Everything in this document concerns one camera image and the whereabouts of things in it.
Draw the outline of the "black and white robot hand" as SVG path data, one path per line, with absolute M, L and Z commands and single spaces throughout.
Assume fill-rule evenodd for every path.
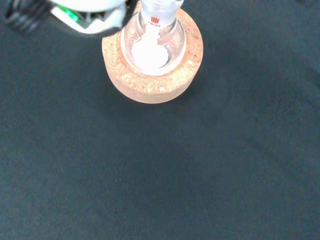
M 8 0 L 5 24 L 29 35 L 49 21 L 81 37 L 108 37 L 124 28 L 136 6 L 135 0 Z

